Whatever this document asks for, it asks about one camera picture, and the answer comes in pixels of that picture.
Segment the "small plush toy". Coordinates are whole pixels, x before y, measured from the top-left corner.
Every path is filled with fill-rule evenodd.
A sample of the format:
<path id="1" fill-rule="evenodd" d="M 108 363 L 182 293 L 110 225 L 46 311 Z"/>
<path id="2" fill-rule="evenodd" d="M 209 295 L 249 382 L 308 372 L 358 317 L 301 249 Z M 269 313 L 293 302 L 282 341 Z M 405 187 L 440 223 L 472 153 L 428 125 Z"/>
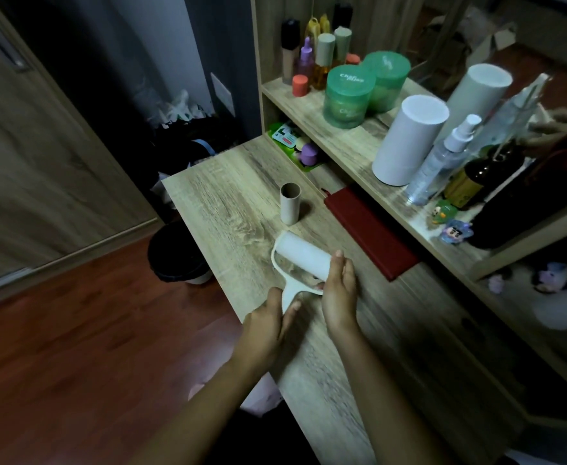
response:
<path id="1" fill-rule="evenodd" d="M 563 290 L 567 284 L 567 264 L 550 262 L 546 268 L 538 271 L 533 279 L 535 291 L 551 295 Z"/>

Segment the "white lint roller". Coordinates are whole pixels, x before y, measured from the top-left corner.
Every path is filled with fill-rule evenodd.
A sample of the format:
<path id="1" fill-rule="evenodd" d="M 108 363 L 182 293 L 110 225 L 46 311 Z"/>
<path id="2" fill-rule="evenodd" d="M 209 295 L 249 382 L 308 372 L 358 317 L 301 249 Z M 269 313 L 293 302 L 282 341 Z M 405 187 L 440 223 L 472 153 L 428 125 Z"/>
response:
<path id="1" fill-rule="evenodd" d="M 281 295 L 283 313 L 287 312 L 295 297 L 302 292 L 318 296 L 324 294 L 322 289 L 313 288 L 282 269 L 276 261 L 277 255 L 309 273 L 319 281 L 326 281 L 328 277 L 331 256 L 293 232 L 283 231 L 279 234 L 273 245 L 270 258 L 274 269 L 285 280 L 285 286 Z"/>

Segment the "black trash bin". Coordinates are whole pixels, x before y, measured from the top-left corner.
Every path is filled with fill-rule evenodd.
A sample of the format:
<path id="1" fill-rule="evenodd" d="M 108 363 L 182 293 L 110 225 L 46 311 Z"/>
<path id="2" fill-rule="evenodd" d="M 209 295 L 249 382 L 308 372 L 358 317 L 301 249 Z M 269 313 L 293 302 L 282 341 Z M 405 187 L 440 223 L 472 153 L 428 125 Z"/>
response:
<path id="1" fill-rule="evenodd" d="M 148 244 L 150 269 L 163 282 L 204 284 L 213 273 L 182 220 L 166 224 Z"/>

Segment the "black bottle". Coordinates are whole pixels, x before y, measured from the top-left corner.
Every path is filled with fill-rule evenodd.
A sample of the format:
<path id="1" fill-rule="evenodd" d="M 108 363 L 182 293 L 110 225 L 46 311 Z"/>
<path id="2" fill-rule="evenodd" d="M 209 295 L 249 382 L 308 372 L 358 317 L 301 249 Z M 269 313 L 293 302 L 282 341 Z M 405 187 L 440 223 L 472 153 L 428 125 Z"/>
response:
<path id="1" fill-rule="evenodd" d="M 331 27 L 333 31 L 340 27 L 350 29 L 353 16 L 353 6 L 349 2 L 339 2 L 334 5 Z"/>

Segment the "empty cardboard tube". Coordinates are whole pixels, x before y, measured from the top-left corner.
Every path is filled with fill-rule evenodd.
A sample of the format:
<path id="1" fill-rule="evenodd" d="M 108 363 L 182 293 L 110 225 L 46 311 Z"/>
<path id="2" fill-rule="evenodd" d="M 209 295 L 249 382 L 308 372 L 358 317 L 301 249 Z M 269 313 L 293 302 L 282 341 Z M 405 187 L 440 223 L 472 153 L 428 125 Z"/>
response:
<path id="1" fill-rule="evenodd" d="M 280 218 L 283 224 L 292 226 L 299 220 L 301 188 L 297 183 L 288 182 L 279 189 Z"/>

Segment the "white wall outlet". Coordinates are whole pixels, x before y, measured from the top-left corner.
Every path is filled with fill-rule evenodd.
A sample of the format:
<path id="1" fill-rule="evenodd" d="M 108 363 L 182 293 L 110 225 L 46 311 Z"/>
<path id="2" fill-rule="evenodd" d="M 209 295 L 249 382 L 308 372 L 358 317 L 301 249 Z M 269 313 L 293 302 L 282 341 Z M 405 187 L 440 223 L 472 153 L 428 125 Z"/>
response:
<path id="1" fill-rule="evenodd" d="M 221 104 L 223 104 L 226 110 L 235 117 L 236 112 L 232 92 L 215 76 L 213 72 L 211 72 L 210 75 L 217 99 L 221 102 Z"/>

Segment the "purple dropper bottle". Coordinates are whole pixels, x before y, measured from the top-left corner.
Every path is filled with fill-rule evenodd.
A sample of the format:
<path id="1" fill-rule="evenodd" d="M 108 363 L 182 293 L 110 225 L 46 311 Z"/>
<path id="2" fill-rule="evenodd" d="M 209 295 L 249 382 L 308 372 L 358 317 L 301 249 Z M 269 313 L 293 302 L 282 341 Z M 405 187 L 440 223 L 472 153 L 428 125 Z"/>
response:
<path id="1" fill-rule="evenodd" d="M 304 44 L 300 49 L 300 55 L 296 66 L 296 74 L 305 76 L 308 79 L 308 84 L 311 83 L 314 70 L 314 54 L 311 43 L 311 37 L 307 36 L 304 39 Z"/>

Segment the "person's right forearm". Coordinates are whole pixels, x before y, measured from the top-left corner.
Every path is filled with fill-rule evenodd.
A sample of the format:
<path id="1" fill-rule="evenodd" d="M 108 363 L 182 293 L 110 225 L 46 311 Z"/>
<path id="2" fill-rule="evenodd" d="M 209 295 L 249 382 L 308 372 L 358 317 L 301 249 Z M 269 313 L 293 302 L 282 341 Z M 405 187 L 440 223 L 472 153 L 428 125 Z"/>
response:
<path id="1" fill-rule="evenodd" d="M 378 465 L 457 465 L 356 325 L 329 328 Z"/>

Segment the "person's left forearm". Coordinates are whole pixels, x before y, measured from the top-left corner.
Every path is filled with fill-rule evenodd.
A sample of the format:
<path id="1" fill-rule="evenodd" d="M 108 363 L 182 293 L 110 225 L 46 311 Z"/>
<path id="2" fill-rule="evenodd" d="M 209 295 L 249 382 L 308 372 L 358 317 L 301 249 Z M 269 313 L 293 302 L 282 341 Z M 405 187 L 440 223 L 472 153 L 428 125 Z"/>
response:
<path id="1" fill-rule="evenodd" d="M 128 465 L 201 465 L 273 360 L 234 353 Z"/>

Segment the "white plastic bags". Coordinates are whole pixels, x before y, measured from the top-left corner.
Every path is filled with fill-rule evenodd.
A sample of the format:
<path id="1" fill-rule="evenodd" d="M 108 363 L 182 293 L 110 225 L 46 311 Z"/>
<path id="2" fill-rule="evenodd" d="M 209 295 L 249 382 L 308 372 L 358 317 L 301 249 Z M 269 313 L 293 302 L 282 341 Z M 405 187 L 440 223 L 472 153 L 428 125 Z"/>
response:
<path id="1" fill-rule="evenodd" d="M 146 122 L 153 129 L 169 129 L 174 123 L 187 124 L 195 119 L 203 119 L 213 115 L 212 111 L 204 109 L 193 101 L 186 90 L 181 90 L 180 94 L 171 102 L 156 100 L 146 114 Z"/>

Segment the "pale pink cloth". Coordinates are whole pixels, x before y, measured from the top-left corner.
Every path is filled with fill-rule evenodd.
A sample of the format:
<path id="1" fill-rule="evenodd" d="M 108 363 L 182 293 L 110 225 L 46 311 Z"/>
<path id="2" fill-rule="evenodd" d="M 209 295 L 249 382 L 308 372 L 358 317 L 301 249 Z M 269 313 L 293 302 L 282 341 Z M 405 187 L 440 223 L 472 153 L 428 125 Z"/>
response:
<path id="1" fill-rule="evenodd" d="M 179 416 L 184 422 L 198 425 L 223 425 L 238 410 L 259 416 L 266 414 L 282 401 L 282 395 L 269 374 L 258 381 L 223 365 L 216 373 L 189 391 L 189 397 Z"/>

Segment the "wooden wardrobe door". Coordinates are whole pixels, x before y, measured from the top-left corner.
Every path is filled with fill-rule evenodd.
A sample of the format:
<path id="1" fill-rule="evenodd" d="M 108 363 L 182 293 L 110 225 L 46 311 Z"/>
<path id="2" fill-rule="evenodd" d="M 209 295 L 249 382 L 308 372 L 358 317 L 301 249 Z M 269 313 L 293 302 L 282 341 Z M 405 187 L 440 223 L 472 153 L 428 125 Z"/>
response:
<path id="1" fill-rule="evenodd" d="M 163 222 L 0 8 L 31 66 L 0 55 L 0 301 Z"/>

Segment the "clear plastic package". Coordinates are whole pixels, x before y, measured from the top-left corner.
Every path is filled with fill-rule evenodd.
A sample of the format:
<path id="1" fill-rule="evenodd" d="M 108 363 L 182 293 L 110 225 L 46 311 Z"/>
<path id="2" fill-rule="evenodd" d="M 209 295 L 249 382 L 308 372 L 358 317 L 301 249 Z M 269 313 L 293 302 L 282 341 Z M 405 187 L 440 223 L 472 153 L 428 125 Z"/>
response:
<path id="1" fill-rule="evenodd" d="M 489 148 L 518 136 L 527 129 L 540 108 L 540 99 L 551 76 L 541 73 L 530 85 L 514 95 L 493 114 L 468 148 L 468 157 L 486 154 Z"/>

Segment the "black-capped foundation bottle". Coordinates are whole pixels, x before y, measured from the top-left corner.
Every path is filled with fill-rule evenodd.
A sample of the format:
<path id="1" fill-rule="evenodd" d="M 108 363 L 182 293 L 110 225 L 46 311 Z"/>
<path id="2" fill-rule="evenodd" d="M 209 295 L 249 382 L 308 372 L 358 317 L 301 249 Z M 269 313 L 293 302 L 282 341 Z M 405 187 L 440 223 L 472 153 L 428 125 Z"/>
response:
<path id="1" fill-rule="evenodd" d="M 289 18 L 282 22 L 280 30 L 282 81 L 292 85 L 300 46 L 300 21 Z"/>

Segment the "person's left hand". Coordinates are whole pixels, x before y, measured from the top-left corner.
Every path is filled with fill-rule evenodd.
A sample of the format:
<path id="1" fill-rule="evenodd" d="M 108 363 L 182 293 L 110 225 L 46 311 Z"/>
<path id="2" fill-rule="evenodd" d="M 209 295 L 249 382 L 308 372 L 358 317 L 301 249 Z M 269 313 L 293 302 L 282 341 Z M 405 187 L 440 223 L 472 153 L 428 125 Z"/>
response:
<path id="1" fill-rule="evenodd" d="M 281 297 L 265 301 L 250 312 L 243 324 L 242 333 L 231 355 L 231 363 L 247 378 L 258 381 L 265 375 L 279 355 L 289 330 L 280 330 Z"/>

